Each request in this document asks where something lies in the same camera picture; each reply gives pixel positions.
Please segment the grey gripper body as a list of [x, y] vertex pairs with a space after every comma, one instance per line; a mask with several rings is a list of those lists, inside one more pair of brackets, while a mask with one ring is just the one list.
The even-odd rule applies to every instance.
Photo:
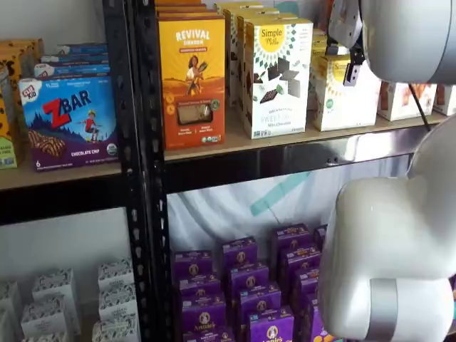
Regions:
[[359, 0], [334, 0], [328, 23], [328, 35], [346, 48], [353, 48], [360, 37], [363, 24]]

